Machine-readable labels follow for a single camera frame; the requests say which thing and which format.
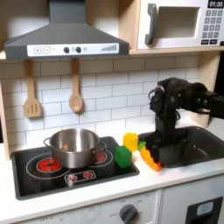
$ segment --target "wooden spatula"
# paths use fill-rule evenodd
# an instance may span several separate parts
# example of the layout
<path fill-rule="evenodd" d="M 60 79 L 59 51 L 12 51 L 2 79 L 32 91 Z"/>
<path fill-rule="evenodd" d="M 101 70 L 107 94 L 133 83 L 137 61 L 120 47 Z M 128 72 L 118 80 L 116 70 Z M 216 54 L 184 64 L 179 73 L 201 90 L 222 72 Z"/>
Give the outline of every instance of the wooden spatula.
<path fill-rule="evenodd" d="M 28 98 L 24 103 L 24 115 L 29 118 L 41 116 L 41 106 L 39 101 L 35 98 L 34 93 L 32 67 L 33 63 L 31 60 L 24 61 L 26 84 L 28 88 Z"/>
<path fill-rule="evenodd" d="M 78 113 L 81 112 L 83 104 L 79 85 L 79 61 L 77 59 L 71 59 L 71 66 L 73 70 L 73 94 L 70 97 L 69 104 L 71 110 Z"/>

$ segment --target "black cooktop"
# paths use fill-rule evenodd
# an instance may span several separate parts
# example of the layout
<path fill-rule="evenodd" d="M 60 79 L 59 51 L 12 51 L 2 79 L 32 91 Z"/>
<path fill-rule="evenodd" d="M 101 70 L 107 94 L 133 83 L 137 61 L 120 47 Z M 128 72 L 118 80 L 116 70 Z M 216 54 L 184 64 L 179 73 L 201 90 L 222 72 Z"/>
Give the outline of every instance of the black cooktop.
<path fill-rule="evenodd" d="M 103 137 L 101 141 L 108 148 L 98 152 L 94 164 L 81 169 L 60 167 L 53 161 L 52 151 L 48 147 L 13 153 L 12 167 L 17 199 L 28 200 L 139 173 L 134 165 L 123 169 L 115 162 L 114 150 L 119 145 L 113 137 Z"/>

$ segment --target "kitchen wall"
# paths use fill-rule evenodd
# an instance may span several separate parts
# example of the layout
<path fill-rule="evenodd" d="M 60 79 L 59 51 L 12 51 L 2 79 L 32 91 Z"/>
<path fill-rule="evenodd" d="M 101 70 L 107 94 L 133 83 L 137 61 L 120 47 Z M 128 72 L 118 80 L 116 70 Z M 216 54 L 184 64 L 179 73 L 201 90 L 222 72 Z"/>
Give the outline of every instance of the kitchen wall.
<path fill-rule="evenodd" d="M 35 60 L 35 88 L 43 116 L 27 119 L 23 108 L 27 98 L 23 63 L 0 60 L 9 143 L 42 143 L 53 133 L 71 128 L 96 131 L 100 136 L 109 135 L 112 130 L 132 131 L 135 127 L 147 130 L 154 124 L 148 93 L 158 81 L 169 77 L 196 81 L 198 64 L 197 55 L 81 59 L 80 92 L 85 109 L 75 114 L 68 102 L 72 93 L 70 61 Z"/>

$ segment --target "digital clock display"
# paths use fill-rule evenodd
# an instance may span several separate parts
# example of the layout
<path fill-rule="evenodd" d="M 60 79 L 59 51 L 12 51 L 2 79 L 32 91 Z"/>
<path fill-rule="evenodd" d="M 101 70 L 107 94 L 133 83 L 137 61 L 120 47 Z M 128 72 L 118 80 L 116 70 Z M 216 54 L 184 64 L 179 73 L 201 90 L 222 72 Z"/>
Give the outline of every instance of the digital clock display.
<path fill-rule="evenodd" d="M 223 9 L 224 1 L 223 0 L 209 0 L 207 8 L 208 9 Z"/>

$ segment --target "stainless steel pot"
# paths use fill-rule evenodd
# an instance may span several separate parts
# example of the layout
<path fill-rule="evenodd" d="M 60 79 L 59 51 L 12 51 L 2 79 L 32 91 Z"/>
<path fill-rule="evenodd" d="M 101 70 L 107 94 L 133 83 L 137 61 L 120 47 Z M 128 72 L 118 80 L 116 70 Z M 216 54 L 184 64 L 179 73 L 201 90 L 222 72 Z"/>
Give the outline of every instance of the stainless steel pot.
<path fill-rule="evenodd" d="M 107 145 L 87 129 L 65 129 L 48 137 L 44 144 L 52 148 L 54 160 L 61 166 L 75 169 L 91 165 L 96 160 L 98 145 L 104 151 Z"/>

